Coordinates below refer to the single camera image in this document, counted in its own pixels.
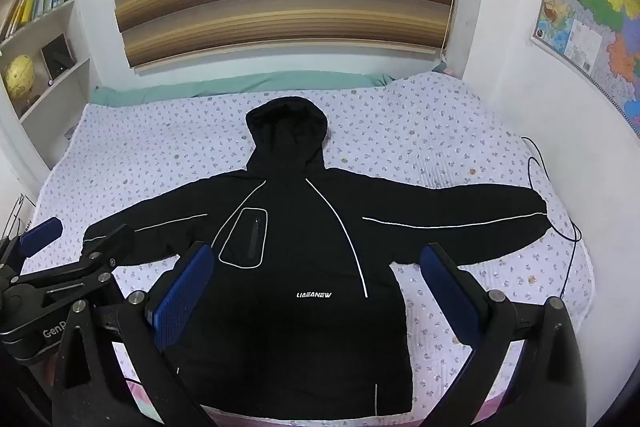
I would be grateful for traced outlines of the black hooded jacket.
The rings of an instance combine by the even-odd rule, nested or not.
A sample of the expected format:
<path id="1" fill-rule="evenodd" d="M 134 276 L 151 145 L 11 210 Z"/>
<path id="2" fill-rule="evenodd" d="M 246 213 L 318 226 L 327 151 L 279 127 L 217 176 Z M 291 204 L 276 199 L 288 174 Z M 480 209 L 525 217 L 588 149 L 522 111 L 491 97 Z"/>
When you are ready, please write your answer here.
<path id="1" fill-rule="evenodd" d="M 213 275 L 166 351 L 198 404 L 284 421 L 409 412 L 393 265 L 414 265 L 430 244 L 457 265 L 519 251 L 549 230 L 546 202 L 527 187 L 432 190 L 326 167 L 328 122 L 306 98 L 276 98 L 246 123 L 244 169 L 93 223 L 82 246 L 128 225 L 132 265 L 212 248 Z"/>

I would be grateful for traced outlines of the white bookshelf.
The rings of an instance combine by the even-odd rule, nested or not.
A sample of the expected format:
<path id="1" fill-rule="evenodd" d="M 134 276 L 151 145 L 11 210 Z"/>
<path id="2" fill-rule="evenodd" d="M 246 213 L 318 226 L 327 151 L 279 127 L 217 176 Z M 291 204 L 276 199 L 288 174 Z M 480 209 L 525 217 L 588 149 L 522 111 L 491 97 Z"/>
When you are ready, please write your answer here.
<path id="1" fill-rule="evenodd" d="M 91 64 L 78 0 L 35 0 L 32 18 L 16 26 L 21 0 L 1 0 L 1 107 L 9 112 L 11 135 L 25 139 L 49 169 L 64 156 L 90 91 L 98 83 Z M 59 34 L 66 37 L 76 64 L 51 80 L 41 49 Z M 12 100 L 4 84 L 4 70 L 19 55 L 35 65 L 35 82 L 25 98 Z"/>

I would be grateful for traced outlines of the black picture frame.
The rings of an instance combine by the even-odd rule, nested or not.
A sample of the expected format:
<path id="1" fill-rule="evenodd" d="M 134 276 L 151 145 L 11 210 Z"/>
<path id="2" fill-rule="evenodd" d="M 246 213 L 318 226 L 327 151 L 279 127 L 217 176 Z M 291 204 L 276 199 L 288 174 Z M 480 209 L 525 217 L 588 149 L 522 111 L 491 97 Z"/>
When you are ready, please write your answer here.
<path id="1" fill-rule="evenodd" d="M 76 64 L 73 53 L 70 52 L 70 47 L 63 34 L 59 34 L 47 43 L 41 49 L 41 56 L 51 80 L 58 79 L 63 72 L 67 72 Z"/>

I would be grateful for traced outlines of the yellow globe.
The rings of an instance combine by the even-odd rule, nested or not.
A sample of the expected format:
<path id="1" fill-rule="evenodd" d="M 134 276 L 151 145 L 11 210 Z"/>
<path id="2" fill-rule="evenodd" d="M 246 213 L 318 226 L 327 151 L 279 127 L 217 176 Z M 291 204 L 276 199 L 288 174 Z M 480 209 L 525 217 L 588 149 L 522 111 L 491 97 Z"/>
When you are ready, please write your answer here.
<path id="1" fill-rule="evenodd" d="M 35 82 L 34 61 L 28 55 L 19 55 L 4 70 L 4 84 L 12 100 L 25 98 Z"/>

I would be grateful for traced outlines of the green bed sheet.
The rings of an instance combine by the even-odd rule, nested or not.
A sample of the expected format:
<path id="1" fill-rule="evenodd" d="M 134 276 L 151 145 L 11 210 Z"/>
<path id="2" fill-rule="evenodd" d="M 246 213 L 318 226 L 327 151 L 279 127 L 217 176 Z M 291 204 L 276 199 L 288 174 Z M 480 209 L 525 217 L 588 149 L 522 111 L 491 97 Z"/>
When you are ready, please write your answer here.
<path id="1" fill-rule="evenodd" d="M 107 107 L 125 107 L 154 102 L 201 98 L 225 94 L 271 91 L 345 90 L 388 86 L 395 78 L 386 74 L 349 74 L 348 72 L 319 72 L 293 70 L 293 72 L 266 72 L 265 74 L 236 76 L 214 80 L 184 82 L 149 88 L 118 91 L 96 88 L 89 103 Z"/>

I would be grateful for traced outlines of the colourful wall map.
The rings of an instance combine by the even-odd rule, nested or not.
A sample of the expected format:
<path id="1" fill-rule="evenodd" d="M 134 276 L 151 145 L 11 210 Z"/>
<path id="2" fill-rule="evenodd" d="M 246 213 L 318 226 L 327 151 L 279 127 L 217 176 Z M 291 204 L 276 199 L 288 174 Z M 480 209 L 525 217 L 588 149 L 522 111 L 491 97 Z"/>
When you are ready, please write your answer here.
<path id="1" fill-rule="evenodd" d="M 639 130 L 639 0 L 541 0 L 533 39 Z"/>

